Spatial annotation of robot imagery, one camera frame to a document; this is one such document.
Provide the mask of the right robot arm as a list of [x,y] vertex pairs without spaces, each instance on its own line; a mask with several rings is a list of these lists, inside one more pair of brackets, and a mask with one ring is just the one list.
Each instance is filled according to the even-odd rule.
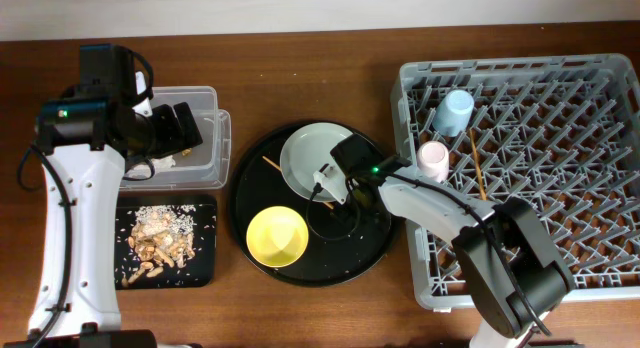
[[528,202],[465,195],[404,158],[383,158],[358,134],[330,154],[357,202],[372,202],[453,248],[482,317],[470,346],[524,347],[534,333],[550,333],[543,320],[574,290],[575,281]]

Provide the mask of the yellow bowl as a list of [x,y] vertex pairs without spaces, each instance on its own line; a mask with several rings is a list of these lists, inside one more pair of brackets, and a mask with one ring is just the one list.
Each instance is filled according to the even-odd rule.
[[258,263],[282,268],[298,261],[309,243],[304,218],[285,206],[272,206],[257,213],[246,232],[249,253]]

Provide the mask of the peanut shell food scraps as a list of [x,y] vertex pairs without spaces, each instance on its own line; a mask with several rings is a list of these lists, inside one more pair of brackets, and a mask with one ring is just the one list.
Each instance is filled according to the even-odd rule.
[[195,205],[141,206],[126,239],[132,268],[121,268],[122,288],[142,278],[157,278],[170,272],[187,273],[196,257],[194,248]]

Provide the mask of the pink cup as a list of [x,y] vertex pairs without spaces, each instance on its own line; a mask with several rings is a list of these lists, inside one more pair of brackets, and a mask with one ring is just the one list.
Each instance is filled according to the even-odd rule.
[[444,182],[449,174],[449,150],[437,141],[423,143],[417,153],[417,166],[429,178]]

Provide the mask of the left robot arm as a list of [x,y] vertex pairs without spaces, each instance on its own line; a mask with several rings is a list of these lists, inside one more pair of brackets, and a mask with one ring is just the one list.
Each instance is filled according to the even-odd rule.
[[121,327],[114,284],[119,187],[128,169],[202,143],[189,106],[149,107],[154,73],[137,52],[85,45],[80,81],[45,103],[26,153],[47,191],[43,269],[24,347],[155,347]]

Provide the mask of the white tissue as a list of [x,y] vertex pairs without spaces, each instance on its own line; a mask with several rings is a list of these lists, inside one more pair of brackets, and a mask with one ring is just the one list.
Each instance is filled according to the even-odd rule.
[[166,171],[176,165],[172,155],[160,159],[151,159],[150,162],[157,171]]

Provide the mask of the blue cup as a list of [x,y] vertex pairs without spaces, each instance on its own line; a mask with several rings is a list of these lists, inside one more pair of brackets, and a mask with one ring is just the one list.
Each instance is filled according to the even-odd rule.
[[475,102],[464,90],[451,90],[436,108],[432,126],[441,136],[455,137],[465,131]]

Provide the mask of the grey plate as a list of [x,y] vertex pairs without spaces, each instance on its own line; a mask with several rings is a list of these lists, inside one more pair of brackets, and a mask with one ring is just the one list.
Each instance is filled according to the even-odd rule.
[[330,151],[352,134],[344,126],[328,122],[307,124],[296,130],[280,153],[280,168],[287,185],[309,199],[313,193],[313,173],[326,163],[338,167]]

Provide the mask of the wooden chopstick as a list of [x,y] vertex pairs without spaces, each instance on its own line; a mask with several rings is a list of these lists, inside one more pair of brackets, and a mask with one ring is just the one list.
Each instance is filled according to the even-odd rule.
[[[267,162],[269,165],[271,165],[272,167],[274,167],[275,169],[277,169],[280,173],[282,173],[282,170],[280,168],[280,166],[278,164],[276,164],[275,162],[273,162],[272,160],[270,160],[268,157],[266,156],[262,156],[262,159]],[[322,203],[324,206],[326,206],[328,209],[333,210],[334,206],[331,203],[328,202],[324,202]]]
[[486,195],[486,191],[485,191],[485,187],[484,187],[483,173],[482,173],[482,169],[481,169],[481,166],[480,166],[480,157],[479,157],[479,154],[478,154],[478,151],[477,151],[477,147],[476,147],[476,143],[475,143],[474,130],[472,128],[470,128],[468,130],[468,135],[469,135],[471,149],[472,149],[472,156],[473,156],[474,165],[475,165],[476,178],[477,178],[477,182],[478,182],[478,187],[479,187],[478,189],[479,189],[480,198],[483,201],[487,201],[488,197]]

